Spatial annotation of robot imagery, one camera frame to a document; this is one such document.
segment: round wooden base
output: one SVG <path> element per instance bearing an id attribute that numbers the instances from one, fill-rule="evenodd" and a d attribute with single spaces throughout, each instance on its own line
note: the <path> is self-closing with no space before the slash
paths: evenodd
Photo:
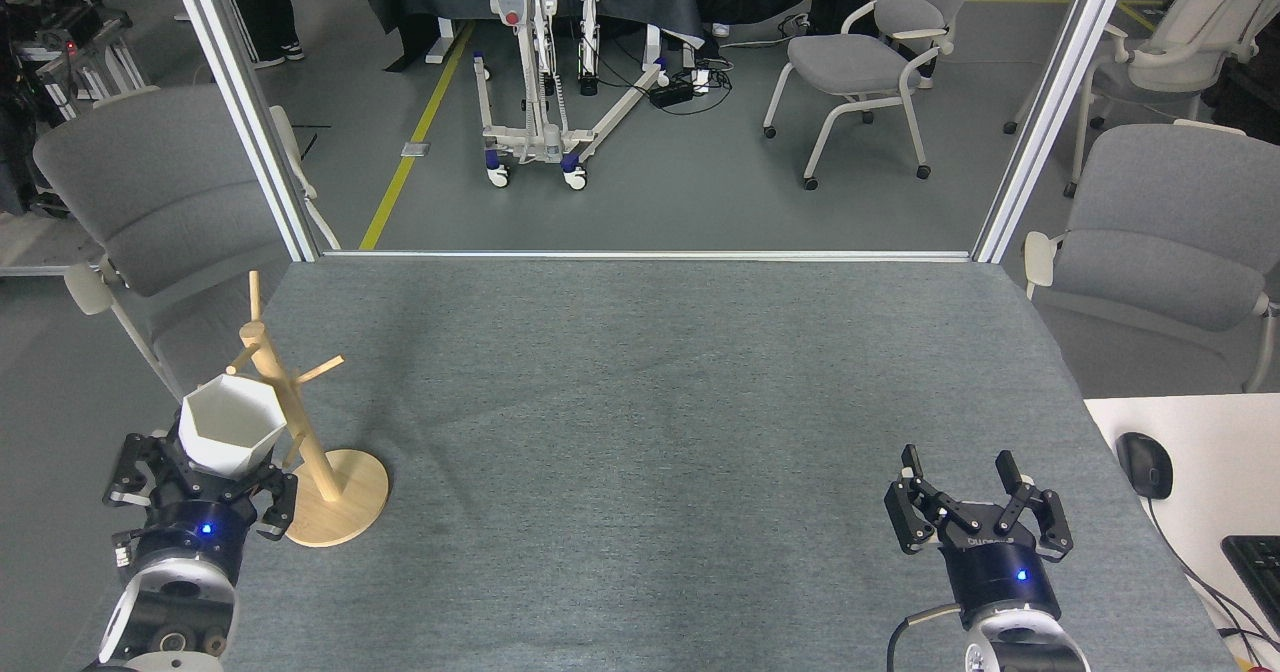
<path id="1" fill-rule="evenodd" d="M 298 498 L 288 538 L 303 547 L 333 547 L 355 539 L 378 520 L 390 490 L 387 468 L 374 454 L 334 449 L 325 457 L 342 488 L 342 495 L 333 502 L 316 489 L 307 463 L 293 471 L 298 476 Z"/>

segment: gray table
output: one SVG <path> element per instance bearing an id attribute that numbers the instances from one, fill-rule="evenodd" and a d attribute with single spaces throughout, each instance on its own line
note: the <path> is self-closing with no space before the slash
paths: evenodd
<path id="1" fill-rule="evenodd" d="M 1233 669 L 1047 330 L 996 266 L 325 259 L 268 310 L 326 447 L 393 476 L 356 540 L 253 536 L 230 672 L 883 667 L 951 602 L 881 498 L 1061 493 L 1050 566 L 1094 669 Z M 960 669 L 951 618 L 899 668 Z"/>

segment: wooden mug tree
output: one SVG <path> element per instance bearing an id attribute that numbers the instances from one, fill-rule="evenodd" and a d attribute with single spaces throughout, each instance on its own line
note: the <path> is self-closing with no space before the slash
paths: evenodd
<path id="1" fill-rule="evenodd" d="M 387 468 L 367 452 L 334 449 L 326 453 L 320 447 L 302 407 L 302 385 L 342 365 L 343 358 L 339 355 L 311 371 L 291 375 L 262 323 L 257 270 L 248 274 L 248 297 L 251 320 L 239 332 L 244 349 L 227 372 L 234 375 L 248 361 L 253 362 L 261 380 L 275 389 L 293 436 L 293 448 L 285 454 L 284 465 L 292 465 L 296 456 L 302 454 L 302 465 L 293 471 L 298 477 L 298 495 L 288 538 L 306 547 L 342 544 L 367 530 L 383 512 L 390 490 Z"/>

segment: white hexagonal cup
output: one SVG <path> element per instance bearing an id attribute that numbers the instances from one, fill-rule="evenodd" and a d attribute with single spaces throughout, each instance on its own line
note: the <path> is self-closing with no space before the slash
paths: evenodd
<path id="1" fill-rule="evenodd" d="M 182 398 L 178 439 L 192 463 L 238 479 L 270 454 L 284 430 L 275 390 L 264 381 L 218 375 Z"/>

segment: patient lift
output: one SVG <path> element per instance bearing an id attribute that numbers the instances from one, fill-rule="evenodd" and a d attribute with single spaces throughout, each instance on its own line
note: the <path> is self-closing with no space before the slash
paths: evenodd
<path id="1" fill-rule="evenodd" d="M 579 49 L 579 84 L 585 95 L 595 93 L 599 52 L 599 24 L 595 5 L 599 0 L 582 0 L 582 40 Z M 654 83 L 666 84 L 662 60 L 648 63 L 632 87 L 589 131 L 571 129 L 564 110 L 564 90 L 556 65 L 556 40 L 552 37 L 557 0 L 490 0 L 490 10 L 516 35 L 520 63 L 525 76 L 525 127 L 507 128 L 493 124 L 489 104 L 489 72 L 484 55 L 475 52 L 476 87 L 480 92 L 480 134 L 484 136 L 484 160 L 489 182 L 498 188 L 507 186 L 509 168 L 502 156 L 517 165 L 525 163 L 557 163 L 564 180 L 573 189 L 586 186 L 584 163 L 604 142 L 614 125 L 635 108 Z M 550 99 L 556 101 L 559 124 L 550 120 Z"/>

